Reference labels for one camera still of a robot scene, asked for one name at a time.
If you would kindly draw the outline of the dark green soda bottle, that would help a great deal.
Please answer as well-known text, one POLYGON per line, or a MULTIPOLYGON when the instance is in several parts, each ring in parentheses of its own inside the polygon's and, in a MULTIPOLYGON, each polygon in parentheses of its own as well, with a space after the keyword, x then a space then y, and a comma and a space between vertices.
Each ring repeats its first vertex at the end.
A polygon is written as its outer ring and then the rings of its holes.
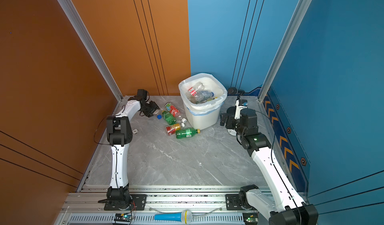
POLYGON ((162 117, 168 125, 177 124, 176 118, 169 111, 162 111, 162 117))

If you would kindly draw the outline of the aluminium corner post right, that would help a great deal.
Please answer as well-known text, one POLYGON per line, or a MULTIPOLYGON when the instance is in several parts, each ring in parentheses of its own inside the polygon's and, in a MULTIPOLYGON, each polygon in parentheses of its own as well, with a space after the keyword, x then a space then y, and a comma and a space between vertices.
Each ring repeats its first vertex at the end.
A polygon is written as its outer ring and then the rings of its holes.
POLYGON ((267 92, 269 91, 283 61, 284 58, 292 44, 293 39, 295 38, 295 35, 308 11, 308 8, 311 5, 312 0, 299 0, 298 4, 294 10, 294 13, 291 17, 291 20, 288 24, 288 27, 286 29, 286 32, 283 36, 283 39, 280 43, 280 46, 277 50, 277 53, 274 57, 274 60, 270 66, 270 69, 267 73, 267 76, 265 78, 265 81, 263 83, 263 86, 261 88, 261 91, 258 95, 259 101, 263 102, 264 98, 267 95, 267 92))

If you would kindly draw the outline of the black microphone stand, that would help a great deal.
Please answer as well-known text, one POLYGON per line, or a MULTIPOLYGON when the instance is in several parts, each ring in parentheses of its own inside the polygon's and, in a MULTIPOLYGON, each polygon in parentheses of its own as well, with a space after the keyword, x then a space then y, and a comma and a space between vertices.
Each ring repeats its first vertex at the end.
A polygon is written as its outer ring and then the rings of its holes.
POLYGON ((229 95, 233 95, 233 96, 242 96, 244 95, 246 92, 244 90, 241 90, 241 89, 238 89, 236 87, 230 87, 228 89, 228 94, 229 95))

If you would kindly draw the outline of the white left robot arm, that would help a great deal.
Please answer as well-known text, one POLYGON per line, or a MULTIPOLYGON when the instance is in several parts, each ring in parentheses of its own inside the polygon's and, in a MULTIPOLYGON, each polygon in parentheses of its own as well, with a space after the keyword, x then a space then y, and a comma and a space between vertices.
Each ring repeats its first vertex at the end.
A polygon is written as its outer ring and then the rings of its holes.
POLYGON ((154 115, 159 107, 155 102, 149 101, 149 97, 147 90, 139 89, 116 115, 107 117, 107 140, 113 156, 112 175, 106 193, 107 198, 98 201, 105 204, 106 211, 125 211, 133 206, 134 200, 130 195, 127 172, 129 144, 133 139, 131 119, 137 112, 143 113, 146 117, 154 115))

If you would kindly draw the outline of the red yellow label bottle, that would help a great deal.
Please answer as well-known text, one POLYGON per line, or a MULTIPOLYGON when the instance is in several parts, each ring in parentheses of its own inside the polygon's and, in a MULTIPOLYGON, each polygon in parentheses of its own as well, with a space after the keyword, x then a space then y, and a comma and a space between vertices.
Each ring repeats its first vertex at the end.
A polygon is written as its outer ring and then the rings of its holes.
POLYGON ((184 127, 185 127, 185 123, 176 123, 176 124, 167 126, 166 132, 168 133, 168 135, 173 135, 176 133, 176 131, 181 130, 184 127))

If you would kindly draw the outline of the green circuit board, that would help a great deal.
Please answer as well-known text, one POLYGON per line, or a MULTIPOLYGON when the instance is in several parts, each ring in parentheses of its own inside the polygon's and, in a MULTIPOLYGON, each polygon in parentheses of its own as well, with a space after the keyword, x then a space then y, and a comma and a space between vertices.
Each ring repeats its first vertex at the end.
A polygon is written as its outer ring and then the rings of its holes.
POLYGON ((257 214, 243 213, 243 221, 245 225, 257 225, 259 218, 257 214))
POLYGON ((114 216, 114 223, 118 225, 130 225, 133 221, 132 214, 116 213, 114 216))

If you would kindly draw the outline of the blue handheld microphone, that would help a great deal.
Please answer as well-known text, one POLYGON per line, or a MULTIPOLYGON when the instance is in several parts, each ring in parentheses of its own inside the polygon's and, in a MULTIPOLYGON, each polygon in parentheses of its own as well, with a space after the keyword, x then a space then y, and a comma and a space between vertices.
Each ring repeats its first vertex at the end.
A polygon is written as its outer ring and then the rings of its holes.
POLYGON ((193 213, 184 210, 177 213, 161 213, 154 216, 155 221, 175 221, 183 224, 190 224, 193 221, 193 213))

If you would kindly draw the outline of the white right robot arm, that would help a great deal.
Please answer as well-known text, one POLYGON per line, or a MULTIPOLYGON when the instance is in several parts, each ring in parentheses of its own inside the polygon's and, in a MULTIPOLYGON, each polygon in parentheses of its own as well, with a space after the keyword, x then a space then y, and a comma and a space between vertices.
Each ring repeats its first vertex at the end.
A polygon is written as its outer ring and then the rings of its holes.
POLYGON ((238 143, 260 168, 273 198, 266 197, 255 185, 241 187, 239 197, 247 210, 255 209, 270 225, 315 225, 318 211, 295 190, 273 151, 273 143, 259 132, 257 112, 244 108, 239 114, 230 107, 221 115, 220 125, 234 130, 238 143))

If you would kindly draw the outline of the green bottle yellow cap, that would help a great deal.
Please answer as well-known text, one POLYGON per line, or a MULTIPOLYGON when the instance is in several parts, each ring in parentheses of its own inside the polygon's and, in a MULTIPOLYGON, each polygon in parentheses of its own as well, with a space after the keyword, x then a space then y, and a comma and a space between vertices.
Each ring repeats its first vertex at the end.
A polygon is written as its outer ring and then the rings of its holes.
POLYGON ((191 138, 200 133, 201 133, 200 129, 187 128, 183 130, 178 130, 176 132, 176 138, 177 139, 191 138))

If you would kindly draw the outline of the white plastic waste bin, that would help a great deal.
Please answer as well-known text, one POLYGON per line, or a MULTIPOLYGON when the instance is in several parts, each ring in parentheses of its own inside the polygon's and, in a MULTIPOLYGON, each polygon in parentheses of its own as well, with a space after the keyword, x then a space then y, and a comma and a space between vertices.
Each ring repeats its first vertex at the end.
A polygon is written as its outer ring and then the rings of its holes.
POLYGON ((216 124, 221 106, 228 95, 226 88, 218 79, 211 74, 199 73, 180 82, 179 91, 187 120, 193 128, 203 130, 216 124), (190 90, 199 84, 211 94, 206 101, 197 102, 190 93, 190 90))

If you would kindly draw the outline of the right green circuit board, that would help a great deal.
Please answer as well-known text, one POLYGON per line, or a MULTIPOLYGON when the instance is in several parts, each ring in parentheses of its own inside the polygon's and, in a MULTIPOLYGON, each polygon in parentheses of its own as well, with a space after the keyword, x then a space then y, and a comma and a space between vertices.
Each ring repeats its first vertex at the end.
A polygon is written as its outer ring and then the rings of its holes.
POLYGON ((259 218, 257 214, 243 213, 243 221, 245 225, 257 225, 259 218))

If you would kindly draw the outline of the aluminium corner post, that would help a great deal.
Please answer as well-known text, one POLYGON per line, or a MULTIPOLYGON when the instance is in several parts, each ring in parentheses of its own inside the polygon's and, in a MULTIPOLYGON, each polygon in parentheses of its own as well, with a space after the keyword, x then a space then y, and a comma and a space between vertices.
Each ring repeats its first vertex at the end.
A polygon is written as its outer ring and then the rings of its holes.
POLYGON ((312 0, 299 0, 298 4, 294 10, 294 13, 291 17, 291 20, 288 24, 288 27, 286 29, 286 32, 283 36, 283 39, 280 43, 280 46, 277 50, 277 53, 274 57, 274 60, 270 66, 270 69, 267 73, 267 76, 265 78, 265 81, 263 83, 263 86, 261 88, 261 91, 258 95, 259 101, 263 102, 264 98, 267 95, 267 92, 269 91, 283 61, 284 58, 292 44, 293 39, 295 38, 295 35, 308 11, 308 8, 311 5, 312 0))
POLYGON ((57 0, 117 101, 123 95, 72 0, 57 0))

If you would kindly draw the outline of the clear soda water bottle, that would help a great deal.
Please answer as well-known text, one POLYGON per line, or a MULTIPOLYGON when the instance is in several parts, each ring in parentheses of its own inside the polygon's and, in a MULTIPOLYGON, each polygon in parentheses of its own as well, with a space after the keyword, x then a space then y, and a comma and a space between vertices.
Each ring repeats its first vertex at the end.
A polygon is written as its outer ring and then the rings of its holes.
POLYGON ((211 92, 209 90, 202 90, 202 91, 198 91, 196 93, 195 99, 197 102, 202 102, 202 101, 210 99, 213 96, 214 96, 213 92, 211 92))

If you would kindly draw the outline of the red cartoon label bottle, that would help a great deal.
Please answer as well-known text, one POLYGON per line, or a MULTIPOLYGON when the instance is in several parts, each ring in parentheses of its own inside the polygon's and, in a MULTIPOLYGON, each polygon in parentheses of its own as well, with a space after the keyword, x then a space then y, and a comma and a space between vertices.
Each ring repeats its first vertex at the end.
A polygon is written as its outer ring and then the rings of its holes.
POLYGON ((168 102, 165 104, 165 109, 169 111, 178 122, 186 123, 187 119, 181 114, 180 110, 175 105, 168 102))

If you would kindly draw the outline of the clear cola bottle yellow cap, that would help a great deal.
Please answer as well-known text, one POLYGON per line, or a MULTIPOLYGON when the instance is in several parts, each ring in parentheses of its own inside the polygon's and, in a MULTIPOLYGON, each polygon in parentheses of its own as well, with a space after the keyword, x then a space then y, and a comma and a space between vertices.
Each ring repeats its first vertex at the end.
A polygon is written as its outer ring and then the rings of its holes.
POLYGON ((202 82, 198 82, 197 84, 193 85, 188 92, 195 98, 198 96, 198 92, 205 89, 205 86, 202 82))

